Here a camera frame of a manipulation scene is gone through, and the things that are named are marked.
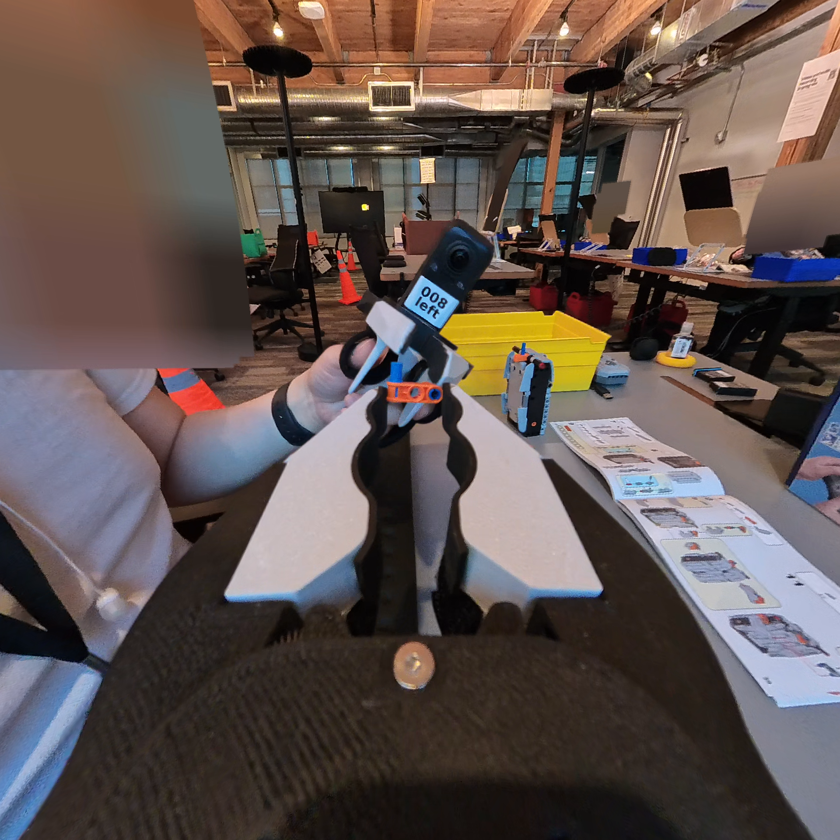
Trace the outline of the air vent grille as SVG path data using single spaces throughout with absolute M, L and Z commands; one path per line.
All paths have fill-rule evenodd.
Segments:
M 412 81 L 368 82 L 369 110 L 374 113 L 414 112 L 415 86 Z

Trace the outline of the yellow plastic bin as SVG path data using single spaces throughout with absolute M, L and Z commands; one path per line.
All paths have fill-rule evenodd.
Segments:
M 585 391 L 609 340 L 607 333 L 559 311 L 550 316 L 538 311 L 456 314 L 442 337 L 473 366 L 460 384 L 471 396 L 506 391 L 507 357 L 522 342 L 527 350 L 551 359 L 552 392 Z

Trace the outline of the person's left hand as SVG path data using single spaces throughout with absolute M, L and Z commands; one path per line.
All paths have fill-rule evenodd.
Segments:
M 311 433 L 318 433 L 347 407 L 357 402 L 373 386 L 350 394 L 354 375 L 346 377 L 340 369 L 342 345 L 324 350 L 309 369 L 292 380 L 287 388 L 287 404 L 296 421 Z

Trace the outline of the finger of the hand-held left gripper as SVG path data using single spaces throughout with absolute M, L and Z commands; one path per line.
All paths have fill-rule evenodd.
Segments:
M 416 353 L 404 353 L 399 362 L 403 365 L 403 379 L 411 382 L 433 382 L 441 386 L 458 384 L 471 369 L 471 364 L 458 353 L 443 353 L 431 359 L 420 359 Z M 402 405 L 399 426 L 407 427 L 426 410 L 436 404 Z
M 396 361 L 402 365 L 403 373 L 418 375 L 419 368 L 408 367 L 410 363 L 419 363 L 419 356 L 408 346 L 417 324 L 404 310 L 390 302 L 378 301 L 369 311 L 366 325 L 375 336 L 375 344 L 355 373 L 349 394 L 355 393 L 363 385 L 378 385 L 385 381 L 391 372 L 391 363 L 386 361 L 386 352 L 395 355 Z

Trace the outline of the blue cardboard box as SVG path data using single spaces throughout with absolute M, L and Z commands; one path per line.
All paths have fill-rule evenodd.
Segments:
M 839 523 L 839 384 L 805 437 L 785 483 L 796 497 Z

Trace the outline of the brown wooden table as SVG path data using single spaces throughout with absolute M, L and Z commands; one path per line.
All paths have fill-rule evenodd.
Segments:
M 827 373 L 784 341 L 789 333 L 820 332 L 833 323 L 838 310 L 837 278 L 779 282 L 731 272 L 700 273 L 685 267 L 630 263 L 626 267 L 626 279 L 637 284 L 637 294 L 626 321 L 626 338 L 613 345 L 615 350 L 628 350 L 634 341 L 653 333 L 655 315 L 672 292 L 734 308 L 729 321 L 723 311 L 717 313 L 708 340 L 700 348 L 706 356 L 727 363 L 736 354 L 752 354 L 747 372 L 761 379 L 775 358 L 782 356 L 791 367 L 809 369 L 811 385 L 825 382 Z

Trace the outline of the black wristband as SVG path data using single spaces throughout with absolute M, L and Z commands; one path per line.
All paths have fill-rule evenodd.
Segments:
M 277 389 L 270 405 L 271 416 L 281 437 L 291 446 L 300 447 L 314 437 L 314 433 L 301 425 L 294 416 L 288 403 L 290 383 Z

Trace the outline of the grey monitor back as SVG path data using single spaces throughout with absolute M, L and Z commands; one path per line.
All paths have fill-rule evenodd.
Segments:
M 839 234 L 839 158 L 775 167 L 752 210 L 749 255 L 820 248 Z

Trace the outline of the grey toy brick model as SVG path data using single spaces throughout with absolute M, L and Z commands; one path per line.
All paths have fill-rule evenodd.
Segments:
M 501 395 L 501 410 L 509 424 L 524 437 L 544 435 L 553 387 L 551 358 L 521 341 L 509 353 L 503 375 L 507 390 Z

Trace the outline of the orange toy beam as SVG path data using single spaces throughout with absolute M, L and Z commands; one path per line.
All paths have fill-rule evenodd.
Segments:
M 386 401 L 392 404 L 437 404 L 443 399 L 441 386 L 429 381 L 405 381 L 403 364 L 392 362 L 386 381 Z

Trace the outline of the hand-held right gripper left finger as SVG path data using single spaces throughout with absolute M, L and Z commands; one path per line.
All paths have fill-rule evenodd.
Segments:
M 226 601 L 334 607 L 355 635 L 417 630 L 410 441 L 381 445 L 386 396 L 365 393 L 287 459 Z

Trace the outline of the black monitor on stand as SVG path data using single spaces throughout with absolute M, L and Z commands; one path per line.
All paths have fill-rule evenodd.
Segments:
M 385 234 L 383 191 L 318 193 L 321 228 L 325 234 L 348 234 L 351 228 L 376 228 Z

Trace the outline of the person's left forearm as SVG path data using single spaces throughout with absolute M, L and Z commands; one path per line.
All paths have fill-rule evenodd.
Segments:
M 162 489 L 181 507 L 224 497 L 293 451 L 277 428 L 272 394 L 187 416 L 165 458 Z

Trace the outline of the white paper notice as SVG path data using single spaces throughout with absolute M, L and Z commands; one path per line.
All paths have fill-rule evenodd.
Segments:
M 815 134 L 832 95 L 838 69 L 838 50 L 803 64 L 777 142 L 809 138 Z

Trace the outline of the white t-shirt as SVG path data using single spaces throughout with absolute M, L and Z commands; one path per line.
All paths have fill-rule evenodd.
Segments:
M 189 548 L 160 467 L 123 417 L 153 369 L 2 371 L 2 513 L 93 654 L 110 660 Z M 2 654 L 2 838 L 19 838 L 63 771 L 101 677 Z

